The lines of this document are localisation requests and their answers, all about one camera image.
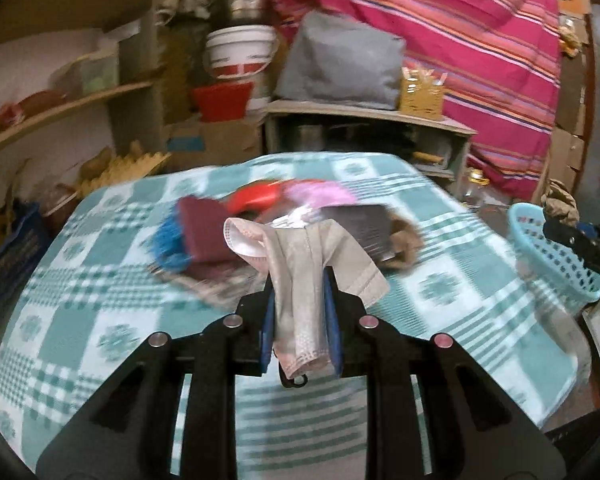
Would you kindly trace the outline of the yellow egg tray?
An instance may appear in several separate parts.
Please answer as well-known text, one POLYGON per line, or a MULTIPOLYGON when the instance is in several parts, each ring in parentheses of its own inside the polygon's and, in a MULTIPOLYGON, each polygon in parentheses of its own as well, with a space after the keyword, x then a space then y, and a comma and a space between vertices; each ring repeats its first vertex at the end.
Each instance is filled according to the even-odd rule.
POLYGON ((171 153, 143 154, 138 159, 131 155, 115 157, 102 172, 91 180, 83 180, 76 187, 76 196, 83 200, 86 196, 111 185, 140 180, 163 170, 170 160, 171 153))

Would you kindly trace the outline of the printed paper packet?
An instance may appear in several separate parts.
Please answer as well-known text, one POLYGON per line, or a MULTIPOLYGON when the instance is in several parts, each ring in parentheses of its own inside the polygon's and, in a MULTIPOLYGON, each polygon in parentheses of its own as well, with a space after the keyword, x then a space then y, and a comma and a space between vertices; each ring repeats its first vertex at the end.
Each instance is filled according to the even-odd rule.
POLYGON ((163 269, 157 263, 151 263, 147 270, 159 281, 191 292, 205 304, 225 312, 234 311, 240 298, 260 292, 265 284, 265 277, 252 266, 221 271, 217 278, 191 278, 163 269))

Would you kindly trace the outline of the blue plastic bag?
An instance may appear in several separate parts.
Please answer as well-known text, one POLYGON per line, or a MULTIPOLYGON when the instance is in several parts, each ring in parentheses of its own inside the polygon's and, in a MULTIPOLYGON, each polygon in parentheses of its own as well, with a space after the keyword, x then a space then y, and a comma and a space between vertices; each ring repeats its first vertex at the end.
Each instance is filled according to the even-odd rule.
POLYGON ((171 212, 156 229, 151 242, 151 255, 161 269, 173 273, 184 272, 190 263, 184 245, 183 229, 178 216, 171 212))

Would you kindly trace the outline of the yellow utensil basket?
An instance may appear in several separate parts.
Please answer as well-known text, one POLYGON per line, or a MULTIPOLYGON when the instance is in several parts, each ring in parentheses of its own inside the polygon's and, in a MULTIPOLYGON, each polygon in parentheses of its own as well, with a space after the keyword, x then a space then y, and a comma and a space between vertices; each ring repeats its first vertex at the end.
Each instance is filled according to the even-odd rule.
POLYGON ((443 118, 447 73, 436 73, 422 66, 402 68, 398 112, 429 120, 443 118))

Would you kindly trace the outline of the pink plastic wrapper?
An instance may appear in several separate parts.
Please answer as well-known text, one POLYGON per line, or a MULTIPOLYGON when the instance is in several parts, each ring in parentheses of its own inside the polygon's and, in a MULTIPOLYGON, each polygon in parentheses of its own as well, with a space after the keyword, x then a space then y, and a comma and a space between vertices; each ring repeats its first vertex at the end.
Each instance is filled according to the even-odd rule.
POLYGON ((331 206, 355 205, 355 195, 336 181, 289 180, 283 184, 283 194, 298 206, 320 209, 331 206))

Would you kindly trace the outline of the dark blue plastic crate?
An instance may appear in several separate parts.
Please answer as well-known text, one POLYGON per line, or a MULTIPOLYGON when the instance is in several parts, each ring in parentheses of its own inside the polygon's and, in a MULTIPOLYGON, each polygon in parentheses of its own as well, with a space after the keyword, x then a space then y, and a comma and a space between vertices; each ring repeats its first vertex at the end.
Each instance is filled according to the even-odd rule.
POLYGON ((16 202, 12 234, 0 247, 0 304, 22 285, 50 247, 38 203, 16 202))

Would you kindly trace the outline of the brown paper bag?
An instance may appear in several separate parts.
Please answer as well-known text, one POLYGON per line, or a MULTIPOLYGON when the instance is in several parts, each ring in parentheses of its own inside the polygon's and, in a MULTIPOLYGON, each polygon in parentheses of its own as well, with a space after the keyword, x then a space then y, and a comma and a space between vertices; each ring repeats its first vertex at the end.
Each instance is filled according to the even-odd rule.
POLYGON ((550 179, 541 196, 544 217, 573 228, 580 221, 576 200, 562 181, 550 179))

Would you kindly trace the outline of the maroon scouring pad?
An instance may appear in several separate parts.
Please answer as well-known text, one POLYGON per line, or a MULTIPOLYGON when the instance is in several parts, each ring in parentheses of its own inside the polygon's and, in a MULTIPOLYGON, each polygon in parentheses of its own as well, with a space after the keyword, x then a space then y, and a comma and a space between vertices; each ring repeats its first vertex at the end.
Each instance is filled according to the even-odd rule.
POLYGON ((193 263, 224 263, 237 259, 224 238, 226 207, 211 198, 193 195, 176 204, 186 254, 193 263))

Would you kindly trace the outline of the beige cloth mask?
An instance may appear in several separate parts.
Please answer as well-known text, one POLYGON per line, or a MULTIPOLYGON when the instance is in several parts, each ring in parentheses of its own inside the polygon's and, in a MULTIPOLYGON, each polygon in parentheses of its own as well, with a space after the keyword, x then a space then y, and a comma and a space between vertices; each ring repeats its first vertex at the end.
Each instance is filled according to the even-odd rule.
POLYGON ((325 321, 325 268, 334 270, 340 290, 360 298, 366 308, 388 294, 389 284, 372 258, 334 220, 305 228, 274 229, 229 218, 223 233, 232 252, 272 280, 273 351, 288 379, 332 362, 325 321))

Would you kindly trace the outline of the steel cooking pot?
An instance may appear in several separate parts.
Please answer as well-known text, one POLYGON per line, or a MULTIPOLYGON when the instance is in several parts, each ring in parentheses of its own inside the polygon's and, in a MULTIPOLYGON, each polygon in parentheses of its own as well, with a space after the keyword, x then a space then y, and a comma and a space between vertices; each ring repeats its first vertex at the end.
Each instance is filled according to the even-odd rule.
POLYGON ((272 22, 271 0, 209 0, 209 12, 214 29, 272 22))

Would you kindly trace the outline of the light blue plastic basket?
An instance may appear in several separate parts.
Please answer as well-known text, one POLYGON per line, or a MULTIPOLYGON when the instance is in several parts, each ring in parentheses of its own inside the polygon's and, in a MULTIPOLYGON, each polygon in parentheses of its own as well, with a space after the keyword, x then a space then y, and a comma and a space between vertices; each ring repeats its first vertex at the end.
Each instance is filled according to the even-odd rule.
POLYGON ((565 304, 580 310, 600 300, 600 274, 587 269, 570 248, 544 236, 540 206, 513 204, 507 221, 508 240, 522 266, 550 286, 565 304))

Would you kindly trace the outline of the striped magenta curtain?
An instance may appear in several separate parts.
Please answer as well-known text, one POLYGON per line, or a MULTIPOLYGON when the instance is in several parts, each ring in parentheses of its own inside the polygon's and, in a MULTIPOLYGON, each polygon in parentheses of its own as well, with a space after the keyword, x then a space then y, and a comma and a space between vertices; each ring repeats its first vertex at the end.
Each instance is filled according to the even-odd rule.
POLYGON ((557 0, 273 0, 287 37, 306 12, 342 14, 402 37, 406 62, 445 76, 443 113, 476 130, 469 162, 530 200, 559 93, 557 0))

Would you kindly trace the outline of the orange plastic wrapper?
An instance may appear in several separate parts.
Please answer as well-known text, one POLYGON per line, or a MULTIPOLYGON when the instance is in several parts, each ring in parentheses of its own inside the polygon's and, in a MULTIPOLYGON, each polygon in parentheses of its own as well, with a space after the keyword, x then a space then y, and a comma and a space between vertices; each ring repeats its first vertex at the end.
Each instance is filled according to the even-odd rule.
POLYGON ((232 216, 240 216, 247 212, 260 214, 273 207, 282 199, 284 187, 284 181, 254 181, 230 193, 224 200, 224 204, 232 216))

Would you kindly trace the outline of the clear plastic container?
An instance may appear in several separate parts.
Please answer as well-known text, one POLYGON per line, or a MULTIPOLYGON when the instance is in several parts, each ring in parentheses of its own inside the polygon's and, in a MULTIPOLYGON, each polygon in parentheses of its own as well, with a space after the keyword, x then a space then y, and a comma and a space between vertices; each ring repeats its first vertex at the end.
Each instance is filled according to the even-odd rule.
POLYGON ((50 75, 48 86, 74 101, 116 88, 120 84, 117 47, 84 54, 50 75))

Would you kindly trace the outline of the white plastic bucket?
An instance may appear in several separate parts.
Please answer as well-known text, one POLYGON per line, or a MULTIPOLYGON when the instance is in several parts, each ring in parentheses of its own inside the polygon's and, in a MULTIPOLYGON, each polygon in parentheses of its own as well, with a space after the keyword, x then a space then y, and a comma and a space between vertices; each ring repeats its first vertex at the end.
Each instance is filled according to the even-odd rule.
POLYGON ((278 49, 276 29, 268 25, 222 28, 208 35, 204 67, 217 80, 264 72, 278 49))

